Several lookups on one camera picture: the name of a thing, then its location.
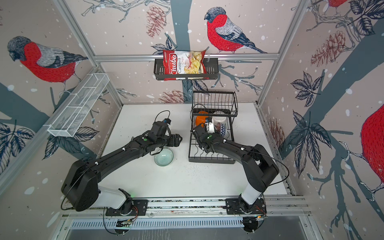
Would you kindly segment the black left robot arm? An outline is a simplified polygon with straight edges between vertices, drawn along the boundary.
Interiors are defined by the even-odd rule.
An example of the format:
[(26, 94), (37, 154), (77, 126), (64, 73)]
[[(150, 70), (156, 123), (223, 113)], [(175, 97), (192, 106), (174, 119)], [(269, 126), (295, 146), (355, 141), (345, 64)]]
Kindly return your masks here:
[(74, 162), (65, 178), (61, 191), (77, 212), (89, 208), (112, 208), (121, 215), (128, 215), (134, 208), (133, 198), (123, 189), (111, 190), (99, 183), (125, 164), (139, 159), (155, 149), (178, 147), (183, 138), (172, 134), (170, 119), (153, 123), (150, 130), (99, 159)]

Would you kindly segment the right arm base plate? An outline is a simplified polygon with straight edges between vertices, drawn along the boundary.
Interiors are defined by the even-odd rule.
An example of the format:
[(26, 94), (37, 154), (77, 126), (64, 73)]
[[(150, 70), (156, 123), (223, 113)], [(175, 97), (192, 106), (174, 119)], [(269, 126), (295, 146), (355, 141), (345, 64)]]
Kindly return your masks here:
[(247, 204), (242, 198), (226, 199), (223, 209), (228, 215), (266, 215), (267, 209), (264, 199), (257, 199), (252, 205)]

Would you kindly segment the blue patterned bowl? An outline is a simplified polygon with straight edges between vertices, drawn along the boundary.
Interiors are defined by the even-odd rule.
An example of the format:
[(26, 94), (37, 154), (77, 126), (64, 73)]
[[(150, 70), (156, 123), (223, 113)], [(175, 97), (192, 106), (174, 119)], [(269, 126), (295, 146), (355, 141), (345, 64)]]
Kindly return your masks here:
[(215, 124), (215, 133), (220, 134), (222, 137), (226, 138), (228, 133), (226, 124), (222, 124), (222, 123)]

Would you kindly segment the pale green glazed bowl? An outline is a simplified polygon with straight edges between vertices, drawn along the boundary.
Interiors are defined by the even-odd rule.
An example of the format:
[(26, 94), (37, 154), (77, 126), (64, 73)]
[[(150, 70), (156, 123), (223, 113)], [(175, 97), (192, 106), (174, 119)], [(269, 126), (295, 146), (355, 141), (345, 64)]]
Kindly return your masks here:
[(162, 149), (160, 153), (155, 155), (154, 161), (160, 167), (168, 166), (174, 159), (174, 154), (170, 149)]

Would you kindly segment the orange plastic bowl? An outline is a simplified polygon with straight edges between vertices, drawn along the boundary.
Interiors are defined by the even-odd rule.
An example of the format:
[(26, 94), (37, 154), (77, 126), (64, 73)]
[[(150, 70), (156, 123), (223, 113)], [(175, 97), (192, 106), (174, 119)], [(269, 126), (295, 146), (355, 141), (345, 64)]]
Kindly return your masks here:
[(195, 118), (195, 126), (196, 127), (197, 126), (201, 126), (201, 127), (205, 126), (208, 116), (207, 115), (204, 116), (203, 114), (208, 114), (208, 112), (205, 112), (205, 111), (199, 112), (199, 115), (196, 116), (196, 118)]

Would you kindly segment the white ceramic bowl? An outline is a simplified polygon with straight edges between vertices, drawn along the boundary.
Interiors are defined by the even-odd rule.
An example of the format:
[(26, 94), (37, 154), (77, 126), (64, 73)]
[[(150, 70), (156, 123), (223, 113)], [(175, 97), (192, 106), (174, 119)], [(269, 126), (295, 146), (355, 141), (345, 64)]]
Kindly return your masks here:
[(212, 121), (214, 125), (218, 124), (226, 124), (227, 123), (227, 117), (225, 116), (225, 113), (222, 111), (216, 111), (213, 113)]

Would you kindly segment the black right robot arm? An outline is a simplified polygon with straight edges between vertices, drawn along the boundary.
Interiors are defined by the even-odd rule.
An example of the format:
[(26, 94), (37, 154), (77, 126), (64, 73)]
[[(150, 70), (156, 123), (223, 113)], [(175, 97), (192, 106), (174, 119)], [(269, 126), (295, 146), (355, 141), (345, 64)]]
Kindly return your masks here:
[(280, 173), (273, 158), (260, 144), (253, 147), (241, 145), (225, 139), (218, 133), (208, 133), (202, 126), (195, 127), (191, 133), (201, 150), (222, 154), (242, 164), (248, 185), (240, 194), (239, 205), (244, 212), (250, 211)]

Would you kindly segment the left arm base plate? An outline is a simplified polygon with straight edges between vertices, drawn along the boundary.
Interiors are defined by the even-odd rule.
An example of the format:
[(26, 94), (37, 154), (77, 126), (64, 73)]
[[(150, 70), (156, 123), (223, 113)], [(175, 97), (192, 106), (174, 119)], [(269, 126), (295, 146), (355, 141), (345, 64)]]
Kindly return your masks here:
[(108, 217), (145, 216), (148, 203), (148, 200), (131, 200), (119, 209), (107, 208), (105, 215)]

